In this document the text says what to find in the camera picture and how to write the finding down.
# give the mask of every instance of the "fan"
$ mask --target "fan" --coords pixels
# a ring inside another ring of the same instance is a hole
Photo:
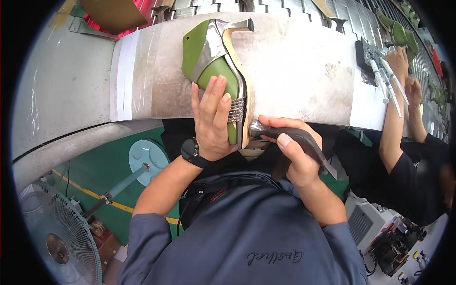
[[[35,181],[19,194],[35,248],[60,284],[102,284],[97,246],[84,219],[52,186]]]
[[[60,284],[102,284],[100,256],[87,220],[136,179],[146,186],[169,161],[157,143],[139,140],[130,148],[129,163],[132,174],[82,215],[47,183],[35,181],[20,192],[22,214],[35,248]]]

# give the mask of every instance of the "navy blue shirt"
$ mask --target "navy blue shirt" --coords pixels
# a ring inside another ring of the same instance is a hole
[[[135,215],[118,284],[367,284],[348,224],[320,228],[296,196],[230,189],[173,242],[166,219]]]

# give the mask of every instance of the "black smartwatch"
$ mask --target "black smartwatch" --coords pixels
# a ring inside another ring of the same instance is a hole
[[[183,159],[200,168],[208,167],[212,161],[202,158],[198,154],[198,143],[195,138],[188,139],[182,144],[181,155]]]

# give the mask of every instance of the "glue syringe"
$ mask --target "glue syringe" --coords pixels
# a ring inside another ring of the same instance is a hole
[[[400,82],[398,78],[396,77],[396,74],[394,74],[393,70],[389,66],[388,62],[384,60],[383,58],[380,59],[380,62],[382,63],[383,67],[386,69],[386,72],[388,73],[388,77],[393,80],[393,83],[396,85],[396,87],[399,89],[400,94],[402,95],[402,98],[404,98],[405,103],[410,105],[409,101],[407,100],[407,96],[405,95],[404,88],[402,88],[402,85],[400,85]]]
[[[389,91],[389,97],[393,99],[394,106],[396,107],[396,111],[398,112],[399,118],[402,118],[402,115],[400,113],[400,108],[399,108],[399,103],[396,99],[396,93],[394,93],[393,86],[391,86],[391,83],[389,83],[388,75],[386,75],[386,72],[383,68],[380,68],[378,70],[380,75],[382,76],[383,81],[386,84],[386,88]]]
[[[386,88],[386,84],[385,82],[383,82],[383,79],[382,79],[382,76],[380,75],[380,73],[378,72],[378,66],[377,66],[377,63],[375,62],[375,60],[373,59],[370,59],[369,60],[369,63],[372,67],[372,70],[373,70],[373,73],[375,75],[375,83],[377,84],[378,87],[380,87],[380,90],[382,90],[382,93],[383,93],[383,100],[382,102],[384,104],[388,104],[389,100],[388,100],[388,90]]]

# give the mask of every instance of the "yellow line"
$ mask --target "yellow line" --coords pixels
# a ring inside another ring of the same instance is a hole
[[[58,173],[55,169],[52,170],[55,174],[57,174],[57,176],[60,177],[60,173]],[[66,182],[68,182],[69,184],[73,185],[75,188],[81,190],[82,192],[96,198],[96,199],[101,199],[102,197],[100,195],[98,195],[97,193],[94,193],[90,190],[87,190],[87,189],[84,189],[82,187],[80,187],[78,184],[74,183],[73,181],[71,180],[68,180],[68,178],[66,178],[65,176],[62,177],[63,180],[65,180]],[[116,207],[116,208],[119,208],[120,210],[123,210],[123,211],[126,211],[126,212],[129,212],[129,213],[133,213],[133,208],[130,208],[130,207],[127,207],[125,205],[122,205],[122,204],[119,204],[117,202],[112,202],[112,206]],[[169,218],[169,217],[166,217],[166,220],[168,221],[168,223],[170,224],[174,224],[174,225],[177,225],[177,219],[174,219],[174,218]]]

